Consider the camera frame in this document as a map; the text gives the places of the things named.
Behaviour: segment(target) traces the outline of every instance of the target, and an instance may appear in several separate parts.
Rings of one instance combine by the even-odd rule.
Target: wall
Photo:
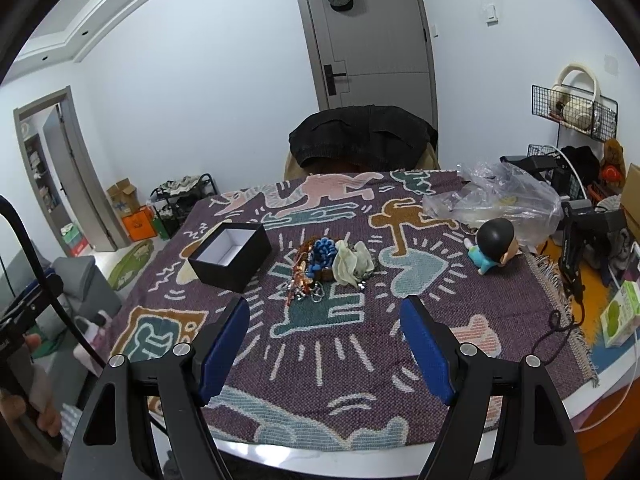
[[[185,174],[222,191],[281,180],[290,131],[318,111],[297,0],[150,0],[81,67],[141,202]]]
[[[590,66],[619,102],[618,139],[626,161],[640,163],[640,67],[590,0],[424,1],[439,33],[431,41],[444,168],[555,144],[557,126],[530,113],[531,85],[550,86],[571,61]],[[485,23],[483,2],[496,3],[498,25]],[[617,60],[617,76],[605,56]]]
[[[487,27],[482,3],[500,23]],[[640,163],[640,67],[589,0],[425,0],[433,38],[444,168],[529,143],[556,126],[530,114],[532,84],[578,60],[620,102],[619,138]],[[605,56],[617,75],[604,70]],[[158,184],[209,171],[221,190],[282,177],[288,133],[315,112],[297,0],[150,0],[80,64],[0,88],[0,193],[38,245],[60,253],[19,157],[12,111],[71,84],[84,140],[104,187],[128,176],[143,200]],[[15,244],[0,231],[0,252]]]
[[[113,181],[114,172],[104,156],[100,137],[79,65],[71,62],[55,65],[0,86],[0,194],[16,209],[31,239],[49,260],[63,256],[53,232],[42,214],[31,189],[20,156],[14,124],[14,109],[71,85],[76,113],[84,141],[101,183]],[[5,221],[0,220],[0,254],[5,262],[17,254],[19,244]]]

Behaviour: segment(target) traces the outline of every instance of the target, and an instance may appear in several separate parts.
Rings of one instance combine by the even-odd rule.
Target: blue gripper pad
[[[400,304],[402,332],[411,347],[427,389],[445,406],[449,406],[454,397],[449,377],[449,364],[416,308],[409,298],[402,300]]]
[[[211,345],[209,353],[202,359],[198,396],[203,406],[207,405],[211,397],[220,394],[248,328],[249,305],[244,298],[240,298]]]

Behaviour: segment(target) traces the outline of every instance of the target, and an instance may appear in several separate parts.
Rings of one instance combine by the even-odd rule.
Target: blue beads
[[[316,272],[330,268],[334,264],[337,253],[335,242],[331,238],[325,236],[316,240],[307,257],[306,275],[313,278]]]

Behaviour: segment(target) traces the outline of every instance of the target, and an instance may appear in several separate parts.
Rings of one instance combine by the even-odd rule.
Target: open box
[[[202,283],[242,292],[271,252],[262,224],[223,223],[189,257]]]

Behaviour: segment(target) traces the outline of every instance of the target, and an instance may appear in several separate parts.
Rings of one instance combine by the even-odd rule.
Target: person's hand
[[[37,334],[27,335],[24,337],[24,340],[31,352],[41,344],[40,336]],[[25,410],[26,405],[21,396],[0,396],[0,413],[10,428],[12,428],[13,423],[24,414]],[[50,436],[56,436],[60,433],[62,422],[60,414],[53,407],[52,399],[49,399],[47,407],[44,413],[41,413],[38,417],[36,425],[41,431],[49,433]]]

